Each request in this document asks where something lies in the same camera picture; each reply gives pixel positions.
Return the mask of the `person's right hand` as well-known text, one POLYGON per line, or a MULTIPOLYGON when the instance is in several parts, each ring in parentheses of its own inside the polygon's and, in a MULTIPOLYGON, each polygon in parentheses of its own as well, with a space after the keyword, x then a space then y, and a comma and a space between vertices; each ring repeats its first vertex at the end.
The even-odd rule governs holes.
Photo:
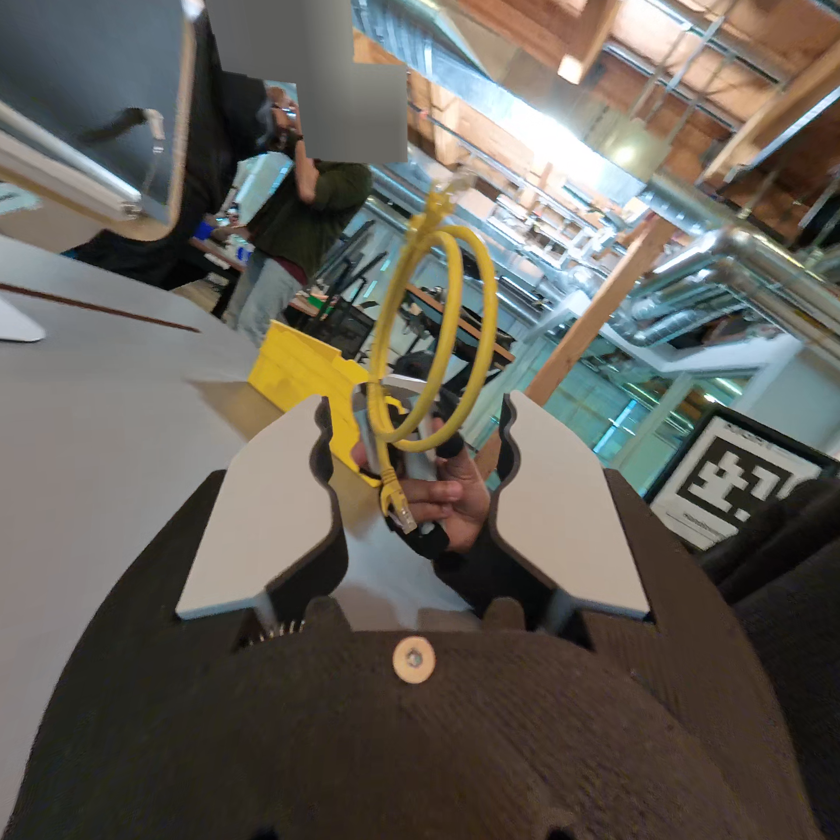
MULTIPOLYGON (((464 451, 456 457, 437 458, 436 466, 436 480, 399 479, 397 476, 398 483, 416 527, 420 523, 440 522, 448 535, 447 550, 465 552, 486 524, 490 493, 466 444, 464 451)), ((389 507, 384 515, 385 525, 403 540, 391 528, 392 511, 389 507)))

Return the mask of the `yellow storage bin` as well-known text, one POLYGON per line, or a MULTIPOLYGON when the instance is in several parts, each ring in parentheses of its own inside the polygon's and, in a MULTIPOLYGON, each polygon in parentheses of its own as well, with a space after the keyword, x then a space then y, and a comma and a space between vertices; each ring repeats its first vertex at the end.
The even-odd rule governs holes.
POLYGON ((325 397, 332 454, 368 486, 381 489, 381 478, 361 473, 352 458, 352 449, 362 438, 357 416, 366 411, 362 386, 368 377, 364 367, 344 359, 333 346, 283 323, 271 323, 248 383, 284 414, 292 414, 290 421, 281 419, 268 430, 276 467, 289 468, 293 476, 306 469, 311 446, 319 437, 312 415, 325 397))

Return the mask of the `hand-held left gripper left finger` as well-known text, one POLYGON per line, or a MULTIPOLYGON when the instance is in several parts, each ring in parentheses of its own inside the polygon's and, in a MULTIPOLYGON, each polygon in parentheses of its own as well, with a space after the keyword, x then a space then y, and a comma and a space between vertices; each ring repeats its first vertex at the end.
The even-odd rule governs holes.
POLYGON ((183 621, 251 610, 303 621, 349 568, 330 486, 329 400, 313 395, 264 428, 232 460, 175 613, 183 621))

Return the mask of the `plywood board with black panel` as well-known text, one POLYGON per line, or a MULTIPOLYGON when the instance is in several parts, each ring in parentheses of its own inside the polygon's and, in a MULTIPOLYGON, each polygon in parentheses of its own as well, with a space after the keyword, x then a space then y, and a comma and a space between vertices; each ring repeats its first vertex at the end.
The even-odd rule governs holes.
POLYGON ((126 238, 168 235, 195 68, 184 2, 2 2, 2 182, 126 238))

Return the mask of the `wooden beam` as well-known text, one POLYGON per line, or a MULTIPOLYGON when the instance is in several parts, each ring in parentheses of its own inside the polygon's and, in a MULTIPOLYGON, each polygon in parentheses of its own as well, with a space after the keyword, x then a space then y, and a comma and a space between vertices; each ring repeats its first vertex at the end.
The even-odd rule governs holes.
POLYGON ((625 255, 592 298, 589 306, 569 327, 549 358, 534 375, 524 395, 544 407, 560 383, 574 368, 585 350, 598 337, 601 328, 649 271, 664 247, 677 233, 677 226, 650 213, 625 255))

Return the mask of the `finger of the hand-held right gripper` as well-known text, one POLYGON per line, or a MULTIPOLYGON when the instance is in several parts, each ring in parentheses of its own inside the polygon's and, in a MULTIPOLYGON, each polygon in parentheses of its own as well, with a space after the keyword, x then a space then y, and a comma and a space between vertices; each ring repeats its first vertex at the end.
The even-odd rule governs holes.
POLYGON ((363 473, 380 473, 380 458, 377 440, 368 414, 367 397, 364 392, 353 393, 353 418, 359 429, 359 437, 353 445, 353 462, 363 473))
POLYGON ((398 412, 412 411, 426 385, 425 381, 404 374, 388 374, 381 380, 386 404, 398 412))

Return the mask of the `black and white marker board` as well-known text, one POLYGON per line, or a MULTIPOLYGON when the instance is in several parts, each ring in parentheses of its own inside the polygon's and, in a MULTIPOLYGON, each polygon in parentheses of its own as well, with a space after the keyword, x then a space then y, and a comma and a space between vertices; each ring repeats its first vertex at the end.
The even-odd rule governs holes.
POLYGON ((727 406, 710 406, 644 494, 691 551, 737 533, 806 480, 838 475, 838 461, 727 406))

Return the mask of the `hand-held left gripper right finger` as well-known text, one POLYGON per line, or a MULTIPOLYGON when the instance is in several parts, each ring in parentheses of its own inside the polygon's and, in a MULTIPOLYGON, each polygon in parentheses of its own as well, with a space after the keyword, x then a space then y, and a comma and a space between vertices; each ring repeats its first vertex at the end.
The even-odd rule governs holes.
POLYGON ((522 392, 504 396, 499 437, 490 534, 547 591, 537 620, 643 620, 648 599, 599 459, 522 392))

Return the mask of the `person's right forearm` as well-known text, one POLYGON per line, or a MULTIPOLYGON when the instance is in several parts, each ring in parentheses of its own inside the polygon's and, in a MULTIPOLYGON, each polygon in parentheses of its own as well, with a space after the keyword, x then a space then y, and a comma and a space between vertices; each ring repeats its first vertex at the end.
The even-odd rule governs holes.
POLYGON ((526 628, 534 630, 550 604, 553 588, 542 583, 494 541, 487 524, 465 552, 447 550, 433 562, 436 576, 483 619, 497 599, 517 602, 526 628))

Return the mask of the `wood-topped black frame table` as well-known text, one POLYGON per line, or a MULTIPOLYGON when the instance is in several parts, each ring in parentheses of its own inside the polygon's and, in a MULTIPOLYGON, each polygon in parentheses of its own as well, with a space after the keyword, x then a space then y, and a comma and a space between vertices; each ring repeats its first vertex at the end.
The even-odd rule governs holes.
MULTIPOLYGON (((443 325, 445 304, 412 283, 406 286, 406 296, 410 303, 420 308, 423 315, 435 325, 439 332, 443 325)), ((478 350, 482 334, 480 319, 473 323, 465 318, 465 313, 466 310, 462 308, 458 315, 456 341, 478 350)), ((498 340, 493 343, 493 354, 492 364, 501 369, 515 361, 515 356, 508 346, 499 343, 498 340)))

